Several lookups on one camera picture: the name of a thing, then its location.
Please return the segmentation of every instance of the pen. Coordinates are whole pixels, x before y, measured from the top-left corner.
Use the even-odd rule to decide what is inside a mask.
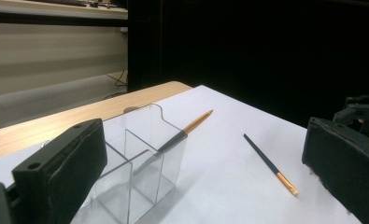
[[[156,161],[159,157],[159,155],[168,152],[170,149],[172,149],[175,145],[177,145],[181,140],[186,138],[190,132],[192,132],[196,127],[198,127],[205,119],[207,119],[213,110],[207,111],[205,114],[203,114],[198,119],[191,122],[187,127],[185,127],[183,130],[181,130],[179,133],[175,134],[171,139],[169,139],[165,144],[163,144],[158,151],[150,158],[148,158],[143,164],[141,164],[137,169],[134,171],[134,175],[138,174],[140,171],[142,171],[144,168],[146,168],[148,165],[150,165],[152,162]]]
[[[261,152],[261,150],[251,141],[246,134],[244,134],[246,140],[254,148],[254,150],[260,155],[263,161],[268,165],[268,167],[274,172],[277,178],[283,183],[283,185],[294,195],[299,194],[298,190],[286,179],[286,177],[276,168],[276,166]]]

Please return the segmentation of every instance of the wooden table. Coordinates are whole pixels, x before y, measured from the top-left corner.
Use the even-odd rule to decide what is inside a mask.
[[[0,157],[47,141],[69,127],[88,119],[111,119],[130,106],[148,105],[190,90],[180,82],[167,82],[140,91],[130,92],[98,103],[80,106],[61,113],[33,119],[0,129]]]

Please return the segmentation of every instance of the pen holder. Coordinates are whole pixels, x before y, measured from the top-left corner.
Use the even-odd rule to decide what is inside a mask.
[[[186,138],[158,153],[181,130],[163,119],[158,105],[105,120],[107,166],[73,224],[136,223],[175,187]]]

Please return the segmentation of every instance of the transparent acrylic container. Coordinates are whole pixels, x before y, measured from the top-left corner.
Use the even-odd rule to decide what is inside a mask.
[[[136,223],[176,185],[187,138],[158,153],[181,132],[163,119],[158,105],[103,122],[107,166],[72,224]]]

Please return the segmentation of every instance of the white table surface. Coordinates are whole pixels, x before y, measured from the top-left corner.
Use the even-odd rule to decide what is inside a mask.
[[[206,86],[156,104],[163,108],[164,119],[179,128],[214,111],[189,134],[176,188],[136,224],[361,223],[302,164],[305,128]],[[244,133],[299,190],[297,197],[271,172]],[[10,171],[39,146],[1,157],[0,182],[10,185]]]

